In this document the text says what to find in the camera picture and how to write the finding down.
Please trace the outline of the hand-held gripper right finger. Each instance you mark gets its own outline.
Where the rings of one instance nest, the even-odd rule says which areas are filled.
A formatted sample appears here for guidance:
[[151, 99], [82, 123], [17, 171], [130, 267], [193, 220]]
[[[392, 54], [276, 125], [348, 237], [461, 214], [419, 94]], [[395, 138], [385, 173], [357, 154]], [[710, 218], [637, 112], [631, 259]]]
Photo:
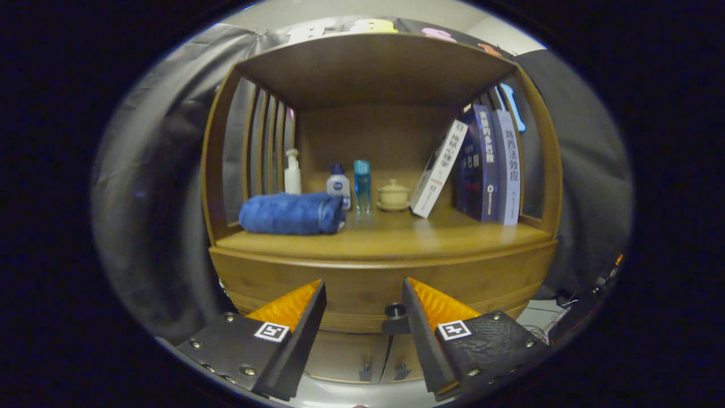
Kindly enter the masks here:
[[479, 313], [411, 277], [402, 299], [425, 387], [437, 401], [489, 397], [552, 353], [505, 312]]

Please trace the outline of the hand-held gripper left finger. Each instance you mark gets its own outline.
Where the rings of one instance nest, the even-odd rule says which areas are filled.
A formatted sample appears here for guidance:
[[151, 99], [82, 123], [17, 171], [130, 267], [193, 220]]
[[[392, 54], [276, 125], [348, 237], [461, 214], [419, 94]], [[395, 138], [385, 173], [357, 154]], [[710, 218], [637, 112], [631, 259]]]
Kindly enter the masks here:
[[259, 397], [288, 401], [298, 385], [326, 309], [317, 279], [248, 313], [223, 313], [178, 353], [197, 367]]

